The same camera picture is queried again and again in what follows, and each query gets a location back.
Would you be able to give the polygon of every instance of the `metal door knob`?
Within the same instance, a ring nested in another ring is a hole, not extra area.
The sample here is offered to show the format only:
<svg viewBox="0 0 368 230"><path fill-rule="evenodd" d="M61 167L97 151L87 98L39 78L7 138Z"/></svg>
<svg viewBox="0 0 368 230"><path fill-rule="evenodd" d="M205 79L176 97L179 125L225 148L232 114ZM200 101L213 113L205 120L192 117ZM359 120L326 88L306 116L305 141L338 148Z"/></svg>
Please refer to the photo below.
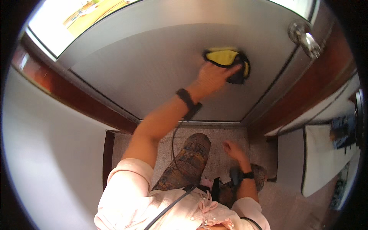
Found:
<svg viewBox="0 0 368 230"><path fill-rule="evenodd" d="M297 45L300 45L304 52L313 59L321 55L321 48L310 33L311 27L305 21L295 21L289 26L289 37Z"/></svg>

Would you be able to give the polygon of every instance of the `hand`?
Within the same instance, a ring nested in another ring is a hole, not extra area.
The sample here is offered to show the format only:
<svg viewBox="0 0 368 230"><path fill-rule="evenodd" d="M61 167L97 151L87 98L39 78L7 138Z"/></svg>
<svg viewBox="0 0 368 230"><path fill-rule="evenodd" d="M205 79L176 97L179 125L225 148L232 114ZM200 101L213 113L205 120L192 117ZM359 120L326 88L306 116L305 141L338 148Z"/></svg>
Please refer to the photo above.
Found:
<svg viewBox="0 0 368 230"><path fill-rule="evenodd" d="M236 65L230 69L218 67L211 62L202 65L198 78L187 88L193 101L198 101L202 97L210 95L219 90L226 79L241 69L241 65Z"/></svg>
<svg viewBox="0 0 368 230"><path fill-rule="evenodd" d="M229 157L237 160L239 163L250 163L244 150L236 142L226 140L222 143L222 146Z"/></svg>

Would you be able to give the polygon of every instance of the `gray door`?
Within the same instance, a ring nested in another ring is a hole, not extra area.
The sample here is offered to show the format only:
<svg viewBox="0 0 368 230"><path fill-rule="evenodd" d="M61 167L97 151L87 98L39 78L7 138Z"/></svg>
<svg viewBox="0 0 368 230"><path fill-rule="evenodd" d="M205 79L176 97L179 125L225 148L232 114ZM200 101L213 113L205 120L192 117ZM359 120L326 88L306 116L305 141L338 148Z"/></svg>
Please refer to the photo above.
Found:
<svg viewBox="0 0 368 230"><path fill-rule="evenodd" d="M196 78L204 49L237 47L249 78L205 98L193 120L239 122L296 53L288 36L295 20L304 18L267 0L144 0L89 28L57 62L143 119Z"/></svg>

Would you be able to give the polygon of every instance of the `floor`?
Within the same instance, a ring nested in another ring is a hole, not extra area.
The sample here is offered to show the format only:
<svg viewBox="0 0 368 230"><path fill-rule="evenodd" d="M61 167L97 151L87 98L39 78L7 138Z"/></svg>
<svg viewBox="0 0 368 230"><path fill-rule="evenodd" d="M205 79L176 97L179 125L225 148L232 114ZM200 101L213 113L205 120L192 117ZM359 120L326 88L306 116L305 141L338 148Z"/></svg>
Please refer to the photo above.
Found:
<svg viewBox="0 0 368 230"><path fill-rule="evenodd" d="M222 150L222 141L237 141L249 155L251 163L267 170L268 178L277 175L277 141L266 141L264 137L248 141L244 128L223 127L180 127L174 139L174 154L177 155L186 138L194 133L204 133L211 141L209 159L202 177L220 177L223 183L230 181L228 172L236 162ZM154 168L152 184L155 184L171 161L172 133L168 133L159 144L158 157ZM116 134L113 150L113 168L118 164L130 141L131 135ZM274 182L266 182L258 194L262 213L268 219L272 230L319 230L321 220L328 209L337 178L308 198L299 191L290 191Z"/></svg>

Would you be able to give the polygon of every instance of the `pink blouse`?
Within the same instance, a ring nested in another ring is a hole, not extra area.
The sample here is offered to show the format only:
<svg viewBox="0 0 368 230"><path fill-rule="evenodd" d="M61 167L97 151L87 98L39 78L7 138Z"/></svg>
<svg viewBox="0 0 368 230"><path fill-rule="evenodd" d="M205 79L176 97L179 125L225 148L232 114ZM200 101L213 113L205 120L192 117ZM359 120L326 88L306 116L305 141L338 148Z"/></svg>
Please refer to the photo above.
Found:
<svg viewBox="0 0 368 230"><path fill-rule="evenodd" d="M185 193L182 189L151 191L153 169L145 162L129 158L111 171L95 216L100 230L144 229L160 212ZM231 210L212 201L211 194L194 189L175 204L150 230L195 230L202 224L223 224L230 230L258 230L241 216L258 223L262 230L270 225L254 199L237 200Z"/></svg>

